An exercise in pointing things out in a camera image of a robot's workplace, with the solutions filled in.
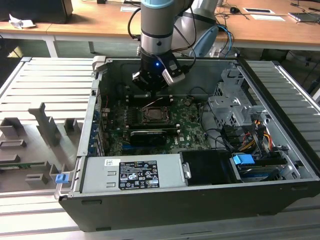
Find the motherboard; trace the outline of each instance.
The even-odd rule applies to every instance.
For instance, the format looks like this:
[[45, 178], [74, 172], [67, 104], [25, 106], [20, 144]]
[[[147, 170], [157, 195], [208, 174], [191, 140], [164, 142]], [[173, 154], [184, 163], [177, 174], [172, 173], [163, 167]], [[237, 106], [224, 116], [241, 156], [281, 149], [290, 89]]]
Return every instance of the motherboard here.
[[125, 99], [105, 114], [107, 156], [177, 154], [209, 149], [199, 123], [200, 103], [192, 97]]

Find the blue cable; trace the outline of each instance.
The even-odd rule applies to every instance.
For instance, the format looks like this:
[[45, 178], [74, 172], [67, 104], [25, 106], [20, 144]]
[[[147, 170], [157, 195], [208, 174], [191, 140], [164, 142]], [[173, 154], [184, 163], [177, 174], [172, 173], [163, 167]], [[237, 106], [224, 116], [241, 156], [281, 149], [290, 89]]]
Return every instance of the blue cable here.
[[221, 26], [221, 25], [217, 25], [217, 26], [218, 26], [219, 28], [223, 29], [223, 30], [225, 31], [225, 33], [228, 34], [228, 37], [229, 37], [229, 49], [228, 49], [227, 54], [225, 55], [225, 58], [227, 58], [228, 53], [230, 52], [231, 46], [232, 46], [231, 34], [230, 34], [230, 32], [229, 32], [226, 28], [224, 28], [223, 26]]

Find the black computer mouse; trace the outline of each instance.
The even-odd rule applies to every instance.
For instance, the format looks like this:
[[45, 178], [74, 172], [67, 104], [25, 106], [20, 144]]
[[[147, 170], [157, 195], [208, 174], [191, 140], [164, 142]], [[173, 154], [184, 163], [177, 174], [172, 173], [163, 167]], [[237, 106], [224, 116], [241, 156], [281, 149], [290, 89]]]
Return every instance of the black computer mouse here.
[[238, 13], [240, 13], [240, 9], [233, 6], [233, 7], [230, 8], [230, 13], [238, 14]]

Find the floor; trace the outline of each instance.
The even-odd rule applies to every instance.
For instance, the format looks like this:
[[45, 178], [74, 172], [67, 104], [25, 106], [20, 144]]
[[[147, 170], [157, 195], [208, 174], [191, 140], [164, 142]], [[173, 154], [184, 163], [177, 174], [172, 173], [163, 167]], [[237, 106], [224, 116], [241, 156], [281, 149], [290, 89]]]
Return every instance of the floor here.
[[[46, 43], [41, 40], [13, 40], [0, 39], [0, 84], [7, 79], [19, 58], [15, 53], [12, 57], [7, 57], [9, 53], [15, 49], [18, 55], [24, 57], [50, 57]], [[95, 42], [94, 48], [96, 53], [92, 54], [89, 51], [87, 42], [80, 41], [59, 41], [58, 51], [62, 58], [92, 58], [95, 55], [104, 55], [108, 57], [128, 57], [136, 56], [138, 43], [111, 43], [111, 42]], [[262, 54], [262, 49], [240, 48], [235, 49], [240, 52], [240, 55], [248, 60], [259, 60]], [[287, 54], [286, 60], [281, 62], [281, 65], [297, 80], [300, 84], [305, 81], [306, 76], [314, 68], [317, 62], [320, 61], [319, 52], [312, 51], [290, 51]], [[320, 76], [320, 64], [309, 75], [303, 87], [308, 89], [312, 81]]]

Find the gray robot arm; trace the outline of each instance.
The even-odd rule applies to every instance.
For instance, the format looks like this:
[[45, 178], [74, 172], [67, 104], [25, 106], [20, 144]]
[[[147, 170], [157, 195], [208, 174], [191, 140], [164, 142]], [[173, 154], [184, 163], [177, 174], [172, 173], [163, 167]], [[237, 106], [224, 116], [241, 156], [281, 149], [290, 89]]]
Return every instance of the gray robot arm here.
[[216, 5], [216, 0], [142, 0], [141, 67], [133, 74], [133, 82], [144, 91], [155, 93], [183, 80], [190, 66], [181, 66], [172, 49], [188, 51], [188, 43], [195, 42], [196, 56], [208, 52], [205, 46], [216, 38], [212, 34]]

